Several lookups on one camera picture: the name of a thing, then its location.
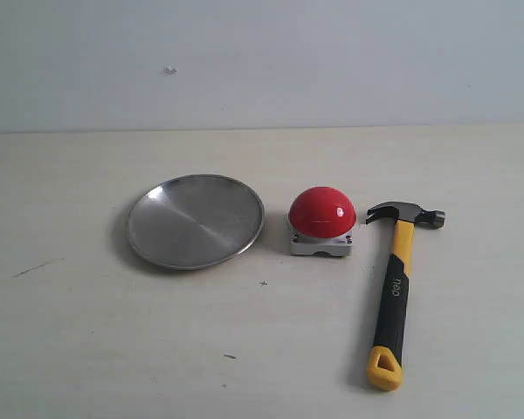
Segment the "yellow black claw hammer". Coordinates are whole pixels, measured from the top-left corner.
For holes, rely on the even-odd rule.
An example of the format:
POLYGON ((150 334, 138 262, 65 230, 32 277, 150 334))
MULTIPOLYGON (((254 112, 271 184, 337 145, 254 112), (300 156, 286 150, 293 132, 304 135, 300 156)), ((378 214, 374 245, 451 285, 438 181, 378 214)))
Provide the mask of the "yellow black claw hammer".
POLYGON ((418 225, 437 230, 445 225, 441 210, 425 210, 415 203, 385 202, 368 209, 366 223, 395 221, 392 249, 383 280, 375 336, 367 365, 369 383, 383 391, 403 384, 403 338, 414 230, 418 225))

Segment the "red dome push button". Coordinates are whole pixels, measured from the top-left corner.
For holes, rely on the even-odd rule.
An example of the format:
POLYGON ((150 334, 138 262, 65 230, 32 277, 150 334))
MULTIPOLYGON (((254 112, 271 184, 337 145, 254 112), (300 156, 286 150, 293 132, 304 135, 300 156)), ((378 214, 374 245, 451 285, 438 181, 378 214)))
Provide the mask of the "red dome push button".
POLYGON ((351 254, 357 214, 340 190, 320 186, 303 191, 293 201, 287 219, 293 255, 323 253, 344 258, 351 254))

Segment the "round stainless steel plate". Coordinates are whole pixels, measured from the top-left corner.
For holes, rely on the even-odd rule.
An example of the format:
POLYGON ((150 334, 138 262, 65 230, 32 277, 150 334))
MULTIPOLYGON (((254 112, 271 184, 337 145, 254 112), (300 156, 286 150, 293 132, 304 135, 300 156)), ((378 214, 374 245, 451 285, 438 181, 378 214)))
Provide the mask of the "round stainless steel plate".
POLYGON ((245 183, 224 175, 194 174, 167 180, 128 212, 126 236, 144 261, 176 271, 223 263, 259 237, 265 207, 245 183))

